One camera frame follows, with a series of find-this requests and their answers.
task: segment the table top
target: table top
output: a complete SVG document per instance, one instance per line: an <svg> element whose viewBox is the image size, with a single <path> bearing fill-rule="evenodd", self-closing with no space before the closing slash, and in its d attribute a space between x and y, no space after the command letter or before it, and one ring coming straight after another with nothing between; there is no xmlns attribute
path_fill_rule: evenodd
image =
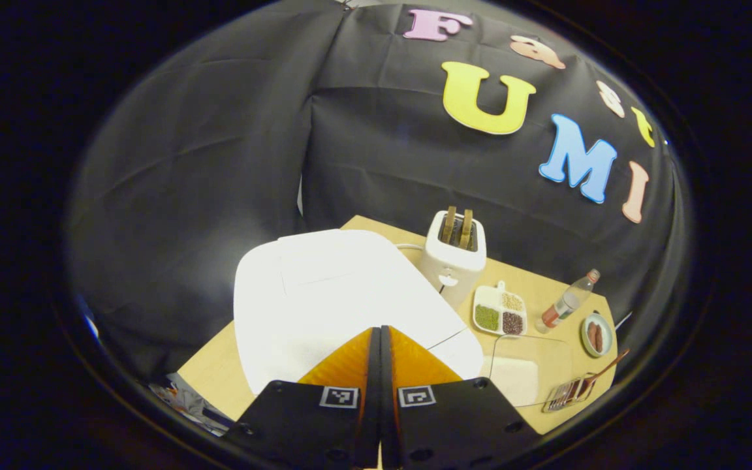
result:
<svg viewBox="0 0 752 470"><path fill-rule="evenodd" d="M417 245L424 245L426 243L426 238L422 235L407 232L361 216L353 217L341 228L347 230L370 230L383 235L393 243L411 243ZM414 265L420 262L422 256L420 250L403 249L402 252ZM565 321L561 322L561 324L553 328L549 333L540 334L535 331L535 327L533 326L535 319L548 306L558 300L568 284L487 258L486 268L480 275L480 279L475 283L475 288L479 285L496 286L500 280L503 280L507 284L508 291L518 294L523 298L527 311L529 325L527 334L529 336L558 339L570 346L570 351L572 352L571 379L585 375L588 372L598 372L617 357L616 336L608 354L599 358L590 357L582 347L582 340L580 339L582 321L595 309L602 313L603 318L608 321L611 331L614 331L614 319L611 316L611 310L609 310L606 298L598 294L592 294ZM475 328L471 320L471 308L472 295L469 295L460 304L460 307L457 308L457 314L463 319L463 322L469 325L472 333L477 337L484 356L490 356L492 355L497 336ZM552 369L555 360L558 359L541 357L539 363L540 370ZM197 351L179 369L179 375L203 398L211 402L214 407L233 420L239 419L245 409L248 408L248 405L254 400L254 395L251 393L248 382L245 380L245 374L242 371L233 321L222 328L203 348ZM609 371L600 377L594 384L593 392L589 398L582 403L571 405L560 411L554 411L554 413L543 413L541 405L519 407L516 410L536 432L546 434L546 432L566 422L566 420L575 416L576 413L579 413L588 404L599 398L600 395L608 390L612 382L614 382L614 368L609 369Z"/></svg>

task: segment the letter m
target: letter m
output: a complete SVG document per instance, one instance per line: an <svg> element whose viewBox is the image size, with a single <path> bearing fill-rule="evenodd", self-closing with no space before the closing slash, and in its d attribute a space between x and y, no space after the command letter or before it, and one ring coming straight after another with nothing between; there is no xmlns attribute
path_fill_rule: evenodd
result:
<svg viewBox="0 0 752 470"><path fill-rule="evenodd" d="M555 182L565 179L565 161L571 187L576 187L585 176L585 184L579 187L582 196L593 200L597 204L605 202L605 185L608 184L608 174L611 164L617 158L617 151L605 140L597 143L585 152L585 140L579 124L562 115L553 115L556 123L556 142L547 163L540 164L538 172L541 176Z"/></svg>

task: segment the white toaster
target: white toaster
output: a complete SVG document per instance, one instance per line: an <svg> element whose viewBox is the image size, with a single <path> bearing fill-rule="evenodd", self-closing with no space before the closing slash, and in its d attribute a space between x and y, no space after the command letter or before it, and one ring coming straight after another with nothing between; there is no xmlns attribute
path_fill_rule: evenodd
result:
<svg viewBox="0 0 752 470"><path fill-rule="evenodd" d="M418 268L451 308L457 310L486 267L486 235L483 225L471 217L471 211L465 215L455 214L451 208L450 211L454 220L450 243L442 241L448 211L439 211L431 221ZM466 247L459 247L456 245L467 218L471 223L469 241Z"/></svg>

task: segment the black cloth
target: black cloth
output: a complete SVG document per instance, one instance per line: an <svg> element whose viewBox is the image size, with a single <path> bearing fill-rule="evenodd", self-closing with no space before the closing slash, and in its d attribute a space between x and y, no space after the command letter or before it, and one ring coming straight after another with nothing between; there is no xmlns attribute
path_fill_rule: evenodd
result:
<svg viewBox="0 0 752 470"><path fill-rule="evenodd" d="M275 3L167 59L107 119L75 184L69 254L101 339L138 374L175 371L232 319L236 265L254 246L356 214L423 234L448 205L474 210L490 258L565 283L598 268L595 291L615 321L635 310L623 334L645 342L692 232L689 193L656 117L535 23L450 11L475 23L445 42L412 40L402 37L410 8ZM541 39L567 68L514 53L511 35ZM478 96L489 113L503 110L502 74L533 84L522 128L492 136L452 119L445 61L490 72ZM603 104L596 80L621 95L625 119ZM655 148L631 106L647 113ZM617 149L603 204L539 174L556 113L579 124L586 149L599 139ZM639 224L621 213L629 161L650 175Z"/></svg>

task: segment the yellow letter u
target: yellow letter u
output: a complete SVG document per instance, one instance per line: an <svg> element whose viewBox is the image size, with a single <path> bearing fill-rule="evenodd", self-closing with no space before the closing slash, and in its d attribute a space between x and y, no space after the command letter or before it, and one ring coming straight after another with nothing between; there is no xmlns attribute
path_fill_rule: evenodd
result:
<svg viewBox="0 0 752 470"><path fill-rule="evenodd" d="M478 66L460 62L444 62L447 73L443 89L443 106L449 116L466 127L489 134L512 134L524 125L527 98L535 87L519 78L501 75L507 86L507 106L498 116L478 109L480 81L489 78L489 72Z"/></svg>

